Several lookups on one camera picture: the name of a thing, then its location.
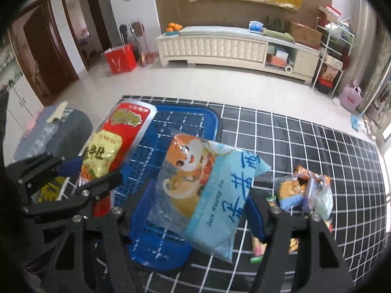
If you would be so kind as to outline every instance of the doorway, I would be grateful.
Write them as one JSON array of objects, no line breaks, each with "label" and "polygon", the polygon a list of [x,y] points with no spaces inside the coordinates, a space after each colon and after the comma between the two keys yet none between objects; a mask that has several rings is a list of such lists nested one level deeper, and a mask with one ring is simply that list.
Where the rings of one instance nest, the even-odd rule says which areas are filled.
[{"label": "doorway", "polygon": [[59,36],[50,0],[37,0],[22,10],[9,33],[21,69],[44,106],[79,79]]},{"label": "doorway", "polygon": [[98,0],[62,0],[66,19],[87,70],[111,48]]}]

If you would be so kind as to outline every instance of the door frame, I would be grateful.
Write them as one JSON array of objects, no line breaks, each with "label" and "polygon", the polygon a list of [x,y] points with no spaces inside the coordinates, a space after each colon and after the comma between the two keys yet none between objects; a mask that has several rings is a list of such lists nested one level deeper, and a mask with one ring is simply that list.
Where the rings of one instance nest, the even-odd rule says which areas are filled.
[{"label": "door frame", "polygon": [[[19,16],[14,21],[16,21],[22,15],[26,14],[28,11],[30,11],[33,8],[40,6],[40,5],[42,5],[42,8],[44,10],[44,14],[46,15],[45,19],[48,24],[49,32],[50,32],[52,39],[54,41],[55,49],[56,49],[57,53],[59,54],[61,61],[65,64],[65,67],[68,71],[70,83],[75,82],[76,80],[79,79],[79,76],[77,75],[77,73],[76,73],[76,71],[75,71],[75,69],[74,69],[74,67],[68,57],[68,53],[66,52],[63,41],[60,37],[60,33],[58,31],[57,25],[54,20],[53,9],[52,9],[52,4],[51,4],[50,0],[36,0],[36,1],[32,2],[31,4],[29,4],[28,6],[26,6],[25,8],[23,8],[19,12]],[[34,90],[37,97],[40,99],[40,101],[42,102],[42,104],[44,106],[51,105],[56,100],[58,95],[52,95],[48,98],[41,98],[41,96],[39,95],[39,92],[37,91],[37,89],[35,87],[35,84],[33,83],[33,77],[30,74],[30,70],[28,70],[28,68],[26,67],[26,65],[23,62],[22,57],[19,54],[19,51],[16,47],[16,39],[15,39],[15,34],[14,34],[14,31],[12,28],[12,24],[9,26],[8,32],[9,32],[9,38],[10,38],[11,45],[12,45],[13,51],[15,53],[15,56],[18,60],[20,68],[22,69],[23,74],[26,76],[26,79],[29,82],[31,88]]]},{"label": "door frame", "polygon": [[[86,67],[87,70],[89,70],[90,66],[87,64],[87,59],[85,58],[84,54],[82,53],[82,51],[78,45],[76,34],[75,34],[75,31],[72,27],[72,23],[71,23],[71,20],[69,17],[69,12],[68,12],[68,8],[66,6],[66,2],[65,2],[65,0],[61,0],[61,1],[63,3],[63,7],[64,7],[64,11],[65,11],[66,21],[68,22],[68,26],[71,31],[72,37],[74,39],[76,48],[77,48],[79,55],[84,63],[84,66]],[[103,20],[102,9],[100,8],[99,1],[98,0],[88,0],[88,6],[89,6],[90,10],[91,10],[91,4],[97,6],[97,8],[100,11],[100,16],[98,16],[95,12],[91,12],[91,15],[92,15],[92,19],[95,24],[97,34],[98,34],[99,42],[102,45],[102,48],[104,51],[105,49],[109,49],[112,47],[111,42],[110,42],[110,38],[109,38],[109,33],[107,32],[107,28],[106,28],[106,25]]]}]

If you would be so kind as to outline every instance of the pink gift bag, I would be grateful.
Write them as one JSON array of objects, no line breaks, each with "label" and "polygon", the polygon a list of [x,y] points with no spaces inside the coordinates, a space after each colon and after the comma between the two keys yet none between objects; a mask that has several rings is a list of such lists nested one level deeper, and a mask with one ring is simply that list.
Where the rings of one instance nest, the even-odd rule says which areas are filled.
[{"label": "pink gift bag", "polygon": [[360,88],[357,86],[352,87],[347,84],[341,94],[338,96],[341,106],[352,114],[356,113],[357,106],[361,103],[362,97],[360,94]]}]

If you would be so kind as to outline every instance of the paper roll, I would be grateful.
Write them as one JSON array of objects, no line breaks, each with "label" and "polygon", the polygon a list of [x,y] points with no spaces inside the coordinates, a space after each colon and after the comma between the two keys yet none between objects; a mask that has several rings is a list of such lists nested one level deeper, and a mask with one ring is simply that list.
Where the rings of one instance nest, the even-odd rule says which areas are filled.
[{"label": "paper roll", "polygon": [[287,73],[291,73],[292,70],[293,70],[292,66],[289,65],[289,64],[285,65],[285,68],[284,68],[284,69],[285,69],[285,71],[286,71]]}]

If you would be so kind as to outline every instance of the mop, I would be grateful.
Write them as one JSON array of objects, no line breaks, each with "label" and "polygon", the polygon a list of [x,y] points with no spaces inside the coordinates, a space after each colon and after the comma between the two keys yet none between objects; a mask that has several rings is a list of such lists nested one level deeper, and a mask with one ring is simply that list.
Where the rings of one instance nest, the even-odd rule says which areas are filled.
[{"label": "mop", "polygon": [[362,116],[364,115],[364,113],[366,112],[366,110],[369,108],[369,106],[372,104],[372,101],[374,100],[374,98],[376,97],[376,95],[378,94],[379,90],[382,88],[384,82],[386,80],[388,80],[388,78],[390,77],[390,70],[391,70],[391,56],[388,58],[388,62],[387,64],[384,66],[383,68],[383,71],[382,71],[382,75],[380,76],[380,83],[379,83],[379,86],[378,88],[376,89],[375,93],[373,94],[371,100],[369,100],[367,106],[362,110],[362,112],[356,117],[355,115],[351,115],[350,116],[350,120],[351,120],[351,127],[356,130],[358,132],[358,121],[362,118]]}]

